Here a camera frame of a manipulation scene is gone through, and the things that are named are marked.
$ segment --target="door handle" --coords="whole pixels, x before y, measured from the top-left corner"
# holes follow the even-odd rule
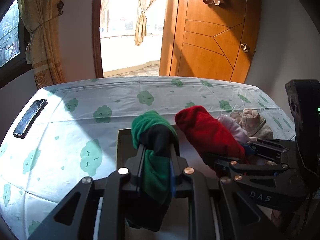
[[[240,47],[241,47],[241,50],[242,50],[243,52],[245,52],[245,53],[249,52],[249,50],[250,50],[249,45],[246,44],[246,43],[242,43],[242,44],[240,45]]]

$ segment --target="window frame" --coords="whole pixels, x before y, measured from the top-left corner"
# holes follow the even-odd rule
[[[18,76],[32,69],[27,64],[26,47],[30,41],[30,33],[25,28],[21,17],[18,23],[19,54],[0,67],[0,89]]]
[[[92,50],[96,78],[103,78],[100,43],[100,7],[101,0],[92,0]]]

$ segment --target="doorway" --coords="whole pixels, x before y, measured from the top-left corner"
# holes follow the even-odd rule
[[[104,77],[158,76],[165,7],[155,0],[146,10],[147,36],[135,44],[138,0],[101,0],[100,46]]]

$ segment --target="smartphone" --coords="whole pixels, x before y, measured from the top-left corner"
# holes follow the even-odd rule
[[[17,127],[13,131],[13,136],[18,138],[24,138],[28,133],[34,120],[40,114],[42,109],[46,106],[47,99],[36,100],[32,103],[24,116],[21,118]]]

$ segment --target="tiled floor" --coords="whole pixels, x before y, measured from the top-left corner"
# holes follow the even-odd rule
[[[158,75],[159,75],[159,65],[151,65],[149,67],[145,67],[137,71],[122,73],[122,74],[114,75],[110,77],[134,77],[134,76],[158,76]]]

